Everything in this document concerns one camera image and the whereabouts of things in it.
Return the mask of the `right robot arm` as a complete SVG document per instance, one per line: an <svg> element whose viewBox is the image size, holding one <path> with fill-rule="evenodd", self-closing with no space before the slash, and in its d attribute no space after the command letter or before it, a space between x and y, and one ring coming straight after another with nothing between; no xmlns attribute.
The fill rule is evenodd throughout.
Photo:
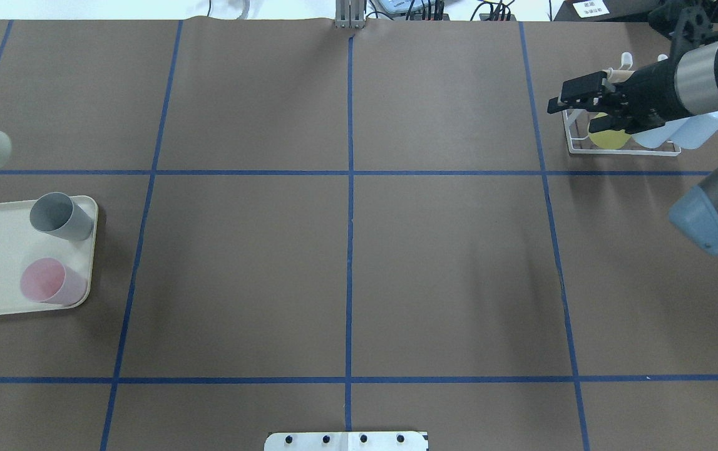
<svg viewBox="0 0 718 451"><path fill-rule="evenodd" d="M645 148L671 141L684 149L718 131L718 31L682 26L670 54L637 70L603 70L562 84L547 112L586 111L589 132L625 132ZM718 167L669 210L697 247L718 255Z"/></svg>

